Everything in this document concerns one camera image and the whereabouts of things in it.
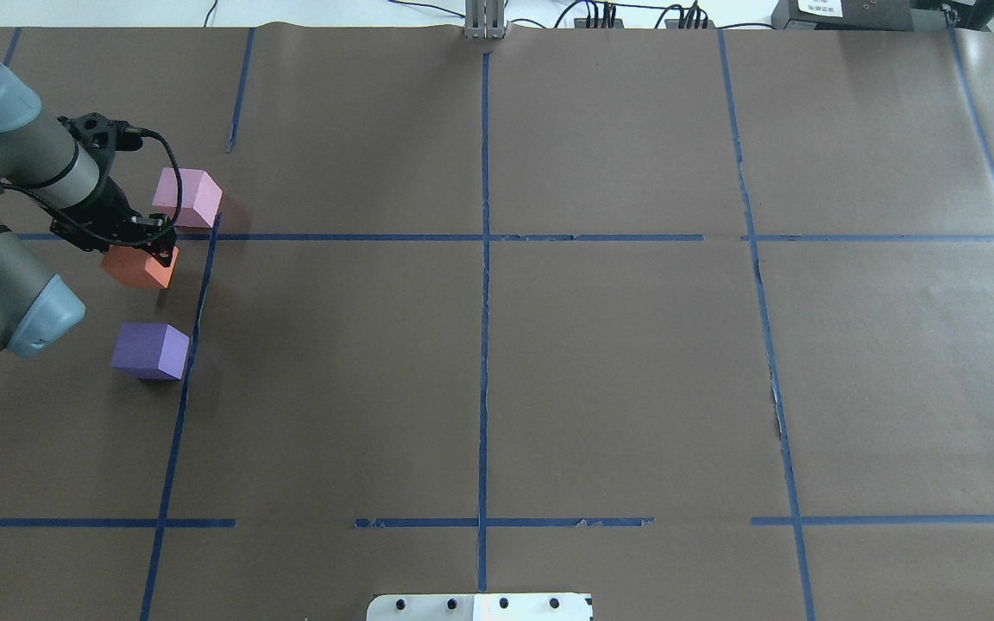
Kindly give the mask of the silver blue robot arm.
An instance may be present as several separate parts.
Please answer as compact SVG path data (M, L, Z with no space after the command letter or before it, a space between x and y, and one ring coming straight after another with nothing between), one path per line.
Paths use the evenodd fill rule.
M0 196L15 191L50 216L53 235L79 250L141 250L163 267L176 255L176 215L144 216L111 179L116 154L161 134L98 113L68 118L0 62ZM0 353L35 357L85 315L58 272L0 219Z

